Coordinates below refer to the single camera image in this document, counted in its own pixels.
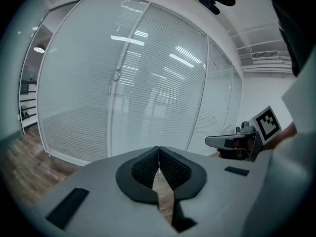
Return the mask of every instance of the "ceiling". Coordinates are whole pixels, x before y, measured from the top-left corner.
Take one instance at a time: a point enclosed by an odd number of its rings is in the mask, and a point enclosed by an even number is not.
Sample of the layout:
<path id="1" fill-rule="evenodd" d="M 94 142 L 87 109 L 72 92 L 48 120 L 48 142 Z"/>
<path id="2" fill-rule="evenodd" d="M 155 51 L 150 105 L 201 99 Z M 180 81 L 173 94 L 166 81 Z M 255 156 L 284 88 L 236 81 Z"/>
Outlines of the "ceiling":
<path id="1" fill-rule="evenodd" d="M 216 6 L 221 13 L 215 17 L 235 42 L 243 66 L 253 65 L 253 52 L 277 50 L 289 57 L 271 0 L 236 0 L 232 7 Z"/>

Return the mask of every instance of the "air conditioner vent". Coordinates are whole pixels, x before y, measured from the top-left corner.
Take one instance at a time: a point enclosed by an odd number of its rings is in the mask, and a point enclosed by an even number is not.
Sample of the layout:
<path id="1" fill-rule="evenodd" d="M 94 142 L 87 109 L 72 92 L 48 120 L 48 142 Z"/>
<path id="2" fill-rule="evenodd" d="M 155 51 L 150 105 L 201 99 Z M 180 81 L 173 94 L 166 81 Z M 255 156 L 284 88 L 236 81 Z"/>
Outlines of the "air conditioner vent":
<path id="1" fill-rule="evenodd" d="M 251 58 L 253 61 L 271 60 L 271 59 L 278 59 L 279 54 L 278 54 L 278 51 L 257 52 L 257 53 L 252 53 Z"/>

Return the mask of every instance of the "wooden floor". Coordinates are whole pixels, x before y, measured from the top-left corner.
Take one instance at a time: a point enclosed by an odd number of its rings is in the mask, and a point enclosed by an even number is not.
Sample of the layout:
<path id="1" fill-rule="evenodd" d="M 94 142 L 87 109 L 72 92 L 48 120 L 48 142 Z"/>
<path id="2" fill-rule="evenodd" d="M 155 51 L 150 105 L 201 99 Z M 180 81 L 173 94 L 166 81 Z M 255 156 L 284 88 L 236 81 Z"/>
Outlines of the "wooden floor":
<path id="1" fill-rule="evenodd" d="M 8 189 L 18 202 L 28 206 L 34 206 L 49 189 L 79 168 L 44 151 L 37 125 L 0 155 L 0 174 Z M 171 224 L 173 191 L 158 172 L 153 190 L 158 194 L 161 214 Z"/>

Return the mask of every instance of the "black rubber pad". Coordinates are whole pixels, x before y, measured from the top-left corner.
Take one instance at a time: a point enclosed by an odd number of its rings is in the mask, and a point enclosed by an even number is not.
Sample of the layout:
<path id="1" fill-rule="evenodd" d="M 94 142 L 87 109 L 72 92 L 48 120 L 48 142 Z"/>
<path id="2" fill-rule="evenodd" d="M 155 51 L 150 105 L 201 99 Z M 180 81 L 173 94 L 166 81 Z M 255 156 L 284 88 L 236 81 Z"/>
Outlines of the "black rubber pad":
<path id="1" fill-rule="evenodd" d="M 235 173 L 237 175 L 247 176 L 249 173 L 249 170 L 242 169 L 242 168 L 234 168 L 234 167 L 227 167 L 225 168 L 226 171 Z"/>
<path id="2" fill-rule="evenodd" d="M 46 217 L 50 223 L 64 229 L 70 219 L 74 216 L 89 191 L 82 188 L 74 188 L 52 212 Z"/>

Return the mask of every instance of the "person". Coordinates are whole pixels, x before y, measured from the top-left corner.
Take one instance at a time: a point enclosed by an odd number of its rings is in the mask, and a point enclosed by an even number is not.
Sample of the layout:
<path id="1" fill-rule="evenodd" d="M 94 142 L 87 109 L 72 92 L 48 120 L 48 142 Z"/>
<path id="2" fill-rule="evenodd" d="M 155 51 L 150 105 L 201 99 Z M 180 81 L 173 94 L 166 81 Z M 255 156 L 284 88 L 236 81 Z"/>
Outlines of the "person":
<path id="1" fill-rule="evenodd" d="M 236 0 L 217 0 L 226 6 L 234 6 Z M 292 60 L 292 71 L 297 77 L 304 67 L 316 43 L 315 24 L 311 20 L 315 9 L 314 0 L 271 0 L 279 19 L 279 28 Z M 271 140 L 265 149 L 274 149 L 281 141 L 297 133 L 292 122 Z"/>

